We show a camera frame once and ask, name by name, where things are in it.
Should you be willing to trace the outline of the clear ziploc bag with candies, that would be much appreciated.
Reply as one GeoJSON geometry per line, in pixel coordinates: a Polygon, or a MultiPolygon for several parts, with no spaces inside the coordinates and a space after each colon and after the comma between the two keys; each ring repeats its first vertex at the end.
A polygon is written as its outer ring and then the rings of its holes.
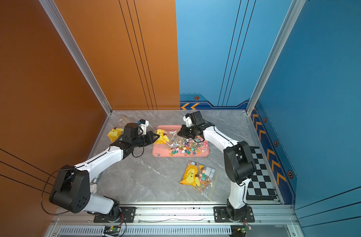
{"type": "Polygon", "coordinates": [[[128,122],[129,119],[126,116],[112,122],[112,129],[107,134],[107,137],[110,139],[111,143],[115,142],[122,135],[124,132],[124,127],[128,122]]]}

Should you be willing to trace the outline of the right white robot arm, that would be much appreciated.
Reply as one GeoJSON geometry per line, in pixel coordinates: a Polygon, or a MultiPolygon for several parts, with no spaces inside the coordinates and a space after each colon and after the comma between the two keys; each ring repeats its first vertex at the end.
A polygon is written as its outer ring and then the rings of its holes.
{"type": "Polygon", "coordinates": [[[256,164],[251,147],[246,141],[237,141],[219,131],[216,126],[206,121],[200,111],[186,114],[185,124],[181,126],[178,136],[206,139],[224,155],[225,171],[231,181],[230,196],[227,200],[228,218],[233,222],[255,222],[254,213],[247,203],[247,192],[256,164]]]}

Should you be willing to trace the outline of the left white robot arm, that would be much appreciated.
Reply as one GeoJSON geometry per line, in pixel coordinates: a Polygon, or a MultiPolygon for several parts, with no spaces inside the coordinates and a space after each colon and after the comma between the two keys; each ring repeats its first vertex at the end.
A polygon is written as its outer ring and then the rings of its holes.
{"type": "Polygon", "coordinates": [[[144,148],[159,139],[148,131],[148,121],[141,119],[125,125],[121,135],[95,157],[74,166],[63,166],[57,174],[49,201],[68,212],[87,212],[104,222],[122,219],[119,201],[91,192],[92,181],[110,166],[133,154],[134,149],[144,148]]]}

